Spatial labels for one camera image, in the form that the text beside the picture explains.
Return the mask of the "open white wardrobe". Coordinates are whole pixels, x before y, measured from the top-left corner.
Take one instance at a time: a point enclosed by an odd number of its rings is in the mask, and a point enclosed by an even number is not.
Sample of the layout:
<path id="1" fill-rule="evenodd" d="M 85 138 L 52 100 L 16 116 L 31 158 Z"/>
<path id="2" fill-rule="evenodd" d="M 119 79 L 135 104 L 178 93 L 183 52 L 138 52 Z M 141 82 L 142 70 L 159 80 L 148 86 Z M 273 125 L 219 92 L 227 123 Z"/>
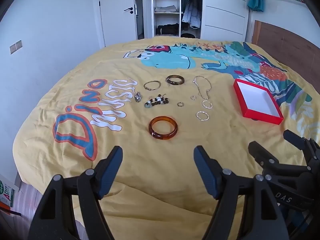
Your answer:
<path id="1" fill-rule="evenodd" d="M 152 36 L 245 40 L 248 0 L 151 0 Z"/>

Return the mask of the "dark tortoiseshell bangle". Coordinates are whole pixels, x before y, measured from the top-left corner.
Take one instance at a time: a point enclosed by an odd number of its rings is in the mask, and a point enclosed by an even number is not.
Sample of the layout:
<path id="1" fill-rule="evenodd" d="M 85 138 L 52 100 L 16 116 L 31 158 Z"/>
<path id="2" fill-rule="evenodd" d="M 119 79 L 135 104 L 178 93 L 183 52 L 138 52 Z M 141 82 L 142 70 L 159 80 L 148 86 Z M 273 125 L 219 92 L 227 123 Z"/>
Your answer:
<path id="1" fill-rule="evenodd" d="M 173 74 L 173 75 L 167 76 L 166 82 L 173 86 L 179 86 L 185 83 L 185 79 L 180 75 Z"/>

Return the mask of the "thin gold bangle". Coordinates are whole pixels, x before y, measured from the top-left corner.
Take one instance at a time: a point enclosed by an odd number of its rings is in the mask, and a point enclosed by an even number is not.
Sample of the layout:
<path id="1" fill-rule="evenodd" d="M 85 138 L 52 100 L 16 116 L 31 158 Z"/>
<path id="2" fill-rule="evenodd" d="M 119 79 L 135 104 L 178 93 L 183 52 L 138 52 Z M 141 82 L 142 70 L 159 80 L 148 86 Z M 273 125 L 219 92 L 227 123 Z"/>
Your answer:
<path id="1" fill-rule="evenodd" d="M 144 87 L 144 89 L 146 89 L 148 91 L 158 90 L 161 87 L 161 82 L 158 80 L 148 81 L 148 82 L 144 83 L 143 87 Z"/>

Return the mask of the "folded beige clothes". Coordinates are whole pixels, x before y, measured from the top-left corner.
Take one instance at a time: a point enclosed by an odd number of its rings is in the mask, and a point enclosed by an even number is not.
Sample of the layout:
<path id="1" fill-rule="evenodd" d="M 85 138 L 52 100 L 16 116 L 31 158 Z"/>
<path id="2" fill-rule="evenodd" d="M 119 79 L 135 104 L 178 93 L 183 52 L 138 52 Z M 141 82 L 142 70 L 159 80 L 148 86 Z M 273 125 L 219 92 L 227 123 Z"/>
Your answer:
<path id="1" fill-rule="evenodd" d="M 167 7 L 155 7 L 155 12 L 160 13 L 160 12 L 177 12 L 177 9 L 174 5 L 170 5 Z"/>

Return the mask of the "wooden headboard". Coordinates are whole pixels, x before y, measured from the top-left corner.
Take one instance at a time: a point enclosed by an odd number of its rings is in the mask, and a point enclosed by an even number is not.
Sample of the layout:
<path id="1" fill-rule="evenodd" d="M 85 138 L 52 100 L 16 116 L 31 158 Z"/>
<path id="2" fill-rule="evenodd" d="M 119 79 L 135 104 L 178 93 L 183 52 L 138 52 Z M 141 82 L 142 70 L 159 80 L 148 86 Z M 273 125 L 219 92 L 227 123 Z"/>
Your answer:
<path id="1" fill-rule="evenodd" d="M 296 71 L 319 92 L 319 48 L 305 38 L 278 26 L 255 21 L 252 43 Z"/>

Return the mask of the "hanging grey jacket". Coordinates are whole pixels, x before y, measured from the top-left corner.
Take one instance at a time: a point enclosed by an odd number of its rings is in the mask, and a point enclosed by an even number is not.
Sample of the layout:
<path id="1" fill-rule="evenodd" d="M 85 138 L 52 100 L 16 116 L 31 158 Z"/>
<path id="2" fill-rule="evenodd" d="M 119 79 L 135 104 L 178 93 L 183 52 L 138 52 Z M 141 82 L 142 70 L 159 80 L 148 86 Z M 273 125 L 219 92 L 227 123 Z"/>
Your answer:
<path id="1" fill-rule="evenodd" d="M 200 29 L 202 0 L 181 0 L 182 22 L 193 29 Z"/>

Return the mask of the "yellow dinosaur print duvet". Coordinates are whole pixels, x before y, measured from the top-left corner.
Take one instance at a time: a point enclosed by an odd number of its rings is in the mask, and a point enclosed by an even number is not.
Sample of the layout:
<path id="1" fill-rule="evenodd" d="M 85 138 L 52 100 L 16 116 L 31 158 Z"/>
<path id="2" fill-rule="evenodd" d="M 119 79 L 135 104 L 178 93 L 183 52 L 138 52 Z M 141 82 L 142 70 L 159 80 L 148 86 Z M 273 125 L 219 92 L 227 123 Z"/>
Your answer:
<path id="1" fill-rule="evenodd" d="M 201 239 L 217 201 L 193 151 L 251 178 L 256 141 L 282 164 L 303 165 L 285 130 L 319 141 L 319 92 L 259 46 L 156 37 L 102 49 L 43 96 L 18 131 L 22 180 L 44 192 L 54 175 L 123 161 L 99 202 L 116 239 Z"/>

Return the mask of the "white bedroom door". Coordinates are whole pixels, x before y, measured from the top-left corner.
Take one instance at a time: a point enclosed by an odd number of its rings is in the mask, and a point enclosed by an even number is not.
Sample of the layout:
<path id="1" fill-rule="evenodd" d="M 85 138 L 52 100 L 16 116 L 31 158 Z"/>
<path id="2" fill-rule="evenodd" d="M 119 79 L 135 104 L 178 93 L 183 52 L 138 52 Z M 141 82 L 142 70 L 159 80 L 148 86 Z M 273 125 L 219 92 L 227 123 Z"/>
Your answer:
<path id="1" fill-rule="evenodd" d="M 100 0 L 105 46 L 137 39 L 135 0 Z"/>

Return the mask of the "red jewelry box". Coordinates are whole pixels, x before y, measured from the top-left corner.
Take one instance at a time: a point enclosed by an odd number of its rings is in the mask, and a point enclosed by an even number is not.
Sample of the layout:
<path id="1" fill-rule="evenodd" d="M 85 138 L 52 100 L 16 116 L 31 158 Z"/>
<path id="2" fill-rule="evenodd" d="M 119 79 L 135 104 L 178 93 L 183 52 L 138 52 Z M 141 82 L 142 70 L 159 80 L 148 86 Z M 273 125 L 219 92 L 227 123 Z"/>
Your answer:
<path id="1" fill-rule="evenodd" d="M 240 79 L 234 80 L 233 87 L 243 117 L 275 125 L 282 123 L 284 117 L 267 88 Z"/>

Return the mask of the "folded black clothes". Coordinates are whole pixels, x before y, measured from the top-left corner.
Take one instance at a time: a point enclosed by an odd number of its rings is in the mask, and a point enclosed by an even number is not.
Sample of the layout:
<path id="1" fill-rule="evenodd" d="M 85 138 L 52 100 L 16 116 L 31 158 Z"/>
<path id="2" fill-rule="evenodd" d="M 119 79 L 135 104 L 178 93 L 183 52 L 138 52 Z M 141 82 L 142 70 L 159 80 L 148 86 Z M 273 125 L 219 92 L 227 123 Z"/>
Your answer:
<path id="1" fill-rule="evenodd" d="M 179 24 L 165 24 L 159 25 L 156 28 L 156 35 L 173 35 L 177 36 L 179 33 Z"/>

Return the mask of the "amber orange bangle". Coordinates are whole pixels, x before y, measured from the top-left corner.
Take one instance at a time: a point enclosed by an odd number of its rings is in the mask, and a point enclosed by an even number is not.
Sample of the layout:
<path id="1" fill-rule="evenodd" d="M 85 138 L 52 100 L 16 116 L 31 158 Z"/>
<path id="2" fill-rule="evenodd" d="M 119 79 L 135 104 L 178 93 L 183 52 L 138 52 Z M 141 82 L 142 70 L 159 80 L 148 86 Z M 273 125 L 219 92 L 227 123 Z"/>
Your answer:
<path id="1" fill-rule="evenodd" d="M 148 132 L 155 139 L 169 140 L 178 133 L 178 124 L 169 116 L 157 116 L 149 122 Z"/>

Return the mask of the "silver metal wristwatch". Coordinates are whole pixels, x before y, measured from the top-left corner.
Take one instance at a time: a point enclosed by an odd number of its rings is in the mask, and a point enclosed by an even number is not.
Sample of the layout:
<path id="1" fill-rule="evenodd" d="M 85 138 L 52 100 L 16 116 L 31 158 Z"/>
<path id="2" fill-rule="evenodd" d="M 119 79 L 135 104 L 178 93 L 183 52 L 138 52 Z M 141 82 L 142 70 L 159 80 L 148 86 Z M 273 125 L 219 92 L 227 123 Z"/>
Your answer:
<path id="1" fill-rule="evenodd" d="M 136 102 L 141 102 L 141 100 L 142 100 L 142 95 L 141 95 L 140 92 L 137 92 L 137 93 L 135 94 L 135 101 L 136 101 Z"/>

